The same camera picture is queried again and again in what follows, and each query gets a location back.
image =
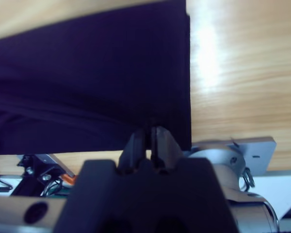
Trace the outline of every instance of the bolt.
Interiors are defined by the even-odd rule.
[[[43,181],[49,181],[51,178],[52,178],[52,176],[49,175],[49,174],[44,174],[44,175],[42,176],[42,180],[43,180]]]
[[[230,161],[231,165],[235,165],[236,162],[237,162],[237,158],[236,157],[231,158],[231,161]]]
[[[26,172],[29,174],[29,175],[32,175],[33,174],[33,169],[31,167],[28,167],[26,168]]]

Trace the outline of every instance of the wooden table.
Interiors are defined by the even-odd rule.
[[[0,38],[149,0],[0,0]],[[291,0],[187,0],[192,140],[272,136],[269,170],[291,169]],[[74,172],[120,151],[58,154]],[[0,156],[1,174],[19,174]]]

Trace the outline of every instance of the metal plate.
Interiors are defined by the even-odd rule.
[[[232,139],[228,141],[202,141],[192,143],[192,152],[196,152],[201,146],[217,144],[226,145],[234,150],[240,151],[244,156],[246,166],[250,168],[253,176],[260,176],[266,172],[277,145],[272,137]]]

